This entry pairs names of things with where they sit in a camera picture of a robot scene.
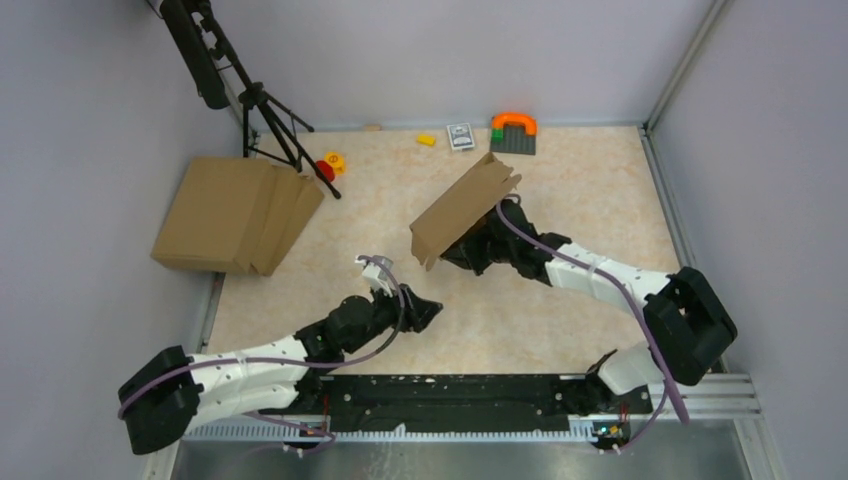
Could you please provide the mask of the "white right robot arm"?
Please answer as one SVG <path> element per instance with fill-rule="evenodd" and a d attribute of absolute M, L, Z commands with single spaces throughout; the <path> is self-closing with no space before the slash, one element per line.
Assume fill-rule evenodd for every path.
<path fill-rule="evenodd" d="M 508 264 L 526 279 L 581 291 L 632 314 L 644 341 L 606 354 L 588 371 L 593 379 L 586 397 L 600 412 L 614 411 L 627 393 L 650 383 L 697 385 L 738 337 L 701 271 L 647 270 L 592 252 L 564 235 L 540 233 L 516 195 L 501 200 L 441 257 L 477 275 L 493 264 Z"/>

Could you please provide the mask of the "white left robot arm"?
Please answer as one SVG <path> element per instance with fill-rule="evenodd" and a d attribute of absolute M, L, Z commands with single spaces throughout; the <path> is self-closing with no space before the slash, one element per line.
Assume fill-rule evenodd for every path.
<path fill-rule="evenodd" d="M 213 355 L 167 347 L 118 390 L 131 451 L 151 454 L 199 426 L 254 411 L 308 413 L 319 404 L 321 376 L 355 363 L 353 353 L 386 330 L 422 332 L 442 309 L 403 284 L 396 293 L 349 296 L 325 318 L 259 347 Z"/>

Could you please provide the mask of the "brown cardboard box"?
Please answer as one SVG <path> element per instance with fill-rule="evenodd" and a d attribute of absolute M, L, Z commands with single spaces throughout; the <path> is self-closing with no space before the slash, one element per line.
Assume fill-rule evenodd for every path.
<path fill-rule="evenodd" d="M 493 153 L 485 154 L 410 224 L 412 255 L 431 270 L 521 179 Z"/>

